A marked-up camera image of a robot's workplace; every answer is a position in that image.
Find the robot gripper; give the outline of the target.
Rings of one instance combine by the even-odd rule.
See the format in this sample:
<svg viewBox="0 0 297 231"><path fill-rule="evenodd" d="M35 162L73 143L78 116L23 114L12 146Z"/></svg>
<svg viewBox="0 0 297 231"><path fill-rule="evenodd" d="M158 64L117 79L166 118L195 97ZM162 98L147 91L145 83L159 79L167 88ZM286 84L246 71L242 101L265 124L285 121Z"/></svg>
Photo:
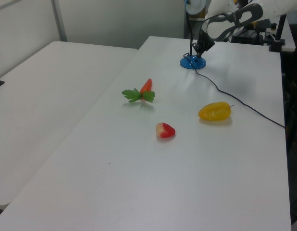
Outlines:
<svg viewBox="0 0 297 231"><path fill-rule="evenodd" d="M214 41L227 38L234 30L257 21L262 16L263 9L255 2L244 7L233 2L211 2L205 16L205 33L199 33L197 42L193 44L196 56L201 58L204 52L215 45Z"/></svg>

